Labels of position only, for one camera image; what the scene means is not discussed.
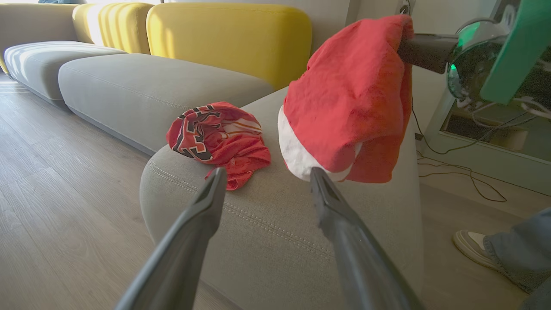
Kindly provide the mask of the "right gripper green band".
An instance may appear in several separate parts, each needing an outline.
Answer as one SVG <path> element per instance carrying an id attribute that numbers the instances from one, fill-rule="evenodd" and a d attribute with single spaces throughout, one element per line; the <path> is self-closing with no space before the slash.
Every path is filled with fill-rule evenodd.
<path id="1" fill-rule="evenodd" d="M 499 20 L 470 21 L 457 35 L 403 38 L 397 53 L 431 72 L 447 66 L 447 87 L 460 102 L 551 106 L 551 0 L 509 3 Z"/>

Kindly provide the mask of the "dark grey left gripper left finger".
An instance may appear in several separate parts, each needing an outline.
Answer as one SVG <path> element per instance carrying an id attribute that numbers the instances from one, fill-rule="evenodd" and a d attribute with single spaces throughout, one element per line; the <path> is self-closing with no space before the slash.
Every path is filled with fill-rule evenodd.
<path id="1" fill-rule="evenodd" d="M 224 168 L 214 169 L 115 310 L 193 310 L 208 243 L 222 218 L 227 181 Z"/>

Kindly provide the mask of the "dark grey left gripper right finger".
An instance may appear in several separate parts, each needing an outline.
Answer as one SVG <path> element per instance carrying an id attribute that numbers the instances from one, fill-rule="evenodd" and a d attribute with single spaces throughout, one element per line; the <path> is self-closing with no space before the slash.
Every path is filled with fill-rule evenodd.
<path id="1" fill-rule="evenodd" d="M 318 226 L 331 242 L 351 310 L 426 310 L 360 216 L 320 167 L 310 172 Z"/>

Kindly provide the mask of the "red and white garment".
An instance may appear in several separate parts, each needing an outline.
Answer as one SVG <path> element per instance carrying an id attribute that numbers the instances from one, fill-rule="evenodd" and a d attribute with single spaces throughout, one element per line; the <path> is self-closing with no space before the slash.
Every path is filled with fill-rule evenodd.
<path id="1" fill-rule="evenodd" d="M 362 19 L 327 39 L 291 82 L 278 113 L 284 163 L 308 181 L 387 183 L 411 117 L 412 66 L 398 55 L 414 36 L 406 14 Z"/>

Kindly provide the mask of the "red basketball jersey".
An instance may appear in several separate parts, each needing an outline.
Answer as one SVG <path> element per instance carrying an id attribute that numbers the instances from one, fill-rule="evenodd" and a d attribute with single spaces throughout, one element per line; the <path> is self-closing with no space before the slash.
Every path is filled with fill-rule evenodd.
<path id="1" fill-rule="evenodd" d="M 272 161 L 258 120 L 228 102 L 187 110 L 173 121 L 166 138 L 173 151 L 226 169 L 229 192 L 242 188 Z"/>

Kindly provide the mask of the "grey stitched sofa seat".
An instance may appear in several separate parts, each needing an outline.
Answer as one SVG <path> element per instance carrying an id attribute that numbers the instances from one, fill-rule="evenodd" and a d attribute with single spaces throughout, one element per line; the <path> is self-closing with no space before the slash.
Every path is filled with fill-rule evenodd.
<path id="1" fill-rule="evenodd" d="M 291 174 L 281 157 L 277 121 L 286 94 L 284 88 L 243 107 L 260 122 L 272 162 L 226 193 L 201 280 L 243 310 L 346 309 L 310 184 Z M 414 122 L 407 127 L 391 181 L 336 185 L 420 294 L 424 260 L 414 127 Z"/>

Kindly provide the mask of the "smooth yellow sofa backrest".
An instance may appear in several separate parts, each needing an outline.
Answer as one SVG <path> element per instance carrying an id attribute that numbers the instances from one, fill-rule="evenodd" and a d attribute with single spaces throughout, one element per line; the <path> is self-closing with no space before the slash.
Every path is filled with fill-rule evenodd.
<path id="1" fill-rule="evenodd" d="M 308 15 L 292 6 L 162 3 L 146 18 L 150 53 L 244 73 L 281 90 L 306 70 Z"/>

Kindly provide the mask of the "light grey sofa seat cushion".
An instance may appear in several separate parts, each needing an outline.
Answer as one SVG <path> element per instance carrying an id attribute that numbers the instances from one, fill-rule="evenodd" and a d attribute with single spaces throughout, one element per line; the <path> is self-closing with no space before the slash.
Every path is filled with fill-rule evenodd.
<path id="1" fill-rule="evenodd" d="M 28 90 L 54 105 L 63 105 L 59 69 L 67 62 L 124 51 L 77 41 L 46 41 L 9 47 L 4 52 L 8 74 Z"/>

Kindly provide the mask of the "ribbed yellow sofa backrest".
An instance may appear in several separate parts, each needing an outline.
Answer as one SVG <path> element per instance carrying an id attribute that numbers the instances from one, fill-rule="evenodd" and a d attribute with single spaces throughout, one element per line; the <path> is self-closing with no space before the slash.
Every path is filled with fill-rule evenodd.
<path id="1" fill-rule="evenodd" d="M 77 40 L 127 53 L 150 54 L 146 18 L 153 4 L 90 3 L 72 13 Z"/>

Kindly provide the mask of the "white sneaker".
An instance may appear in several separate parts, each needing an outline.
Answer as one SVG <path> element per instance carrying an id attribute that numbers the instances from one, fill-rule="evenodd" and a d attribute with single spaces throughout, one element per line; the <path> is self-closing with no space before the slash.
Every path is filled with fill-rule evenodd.
<path id="1" fill-rule="evenodd" d="M 452 241 L 455 247 L 467 258 L 480 266 L 500 272 L 498 265 L 488 255 L 485 247 L 486 235 L 461 230 L 453 235 Z"/>

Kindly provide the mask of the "blue jeans leg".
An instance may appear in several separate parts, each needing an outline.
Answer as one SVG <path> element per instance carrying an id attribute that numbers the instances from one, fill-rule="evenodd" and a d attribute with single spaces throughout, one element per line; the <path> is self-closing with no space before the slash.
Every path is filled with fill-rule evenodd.
<path id="1" fill-rule="evenodd" d="M 551 208 L 483 244 L 498 272 L 529 294 L 518 310 L 551 310 Z"/>

